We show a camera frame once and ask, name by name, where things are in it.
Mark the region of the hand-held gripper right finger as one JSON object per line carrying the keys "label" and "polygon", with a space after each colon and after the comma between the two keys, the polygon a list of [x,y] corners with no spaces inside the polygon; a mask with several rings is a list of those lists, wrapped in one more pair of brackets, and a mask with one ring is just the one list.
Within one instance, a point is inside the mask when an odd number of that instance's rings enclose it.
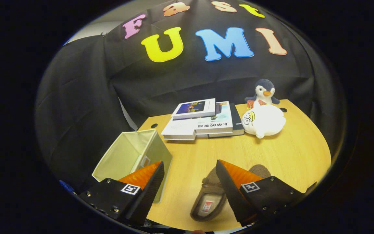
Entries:
{"label": "hand-held gripper right finger", "polygon": [[275,176],[263,179],[223,160],[217,160],[216,174],[234,216],[242,226],[279,216],[305,197],[304,193]]}

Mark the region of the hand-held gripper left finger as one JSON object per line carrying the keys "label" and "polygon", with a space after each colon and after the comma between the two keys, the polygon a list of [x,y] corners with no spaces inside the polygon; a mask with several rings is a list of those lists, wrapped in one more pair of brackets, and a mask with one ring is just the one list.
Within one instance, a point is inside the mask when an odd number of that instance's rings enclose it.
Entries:
{"label": "hand-held gripper left finger", "polygon": [[164,176],[164,162],[152,163],[119,180],[105,178],[79,198],[111,219],[143,226]]}

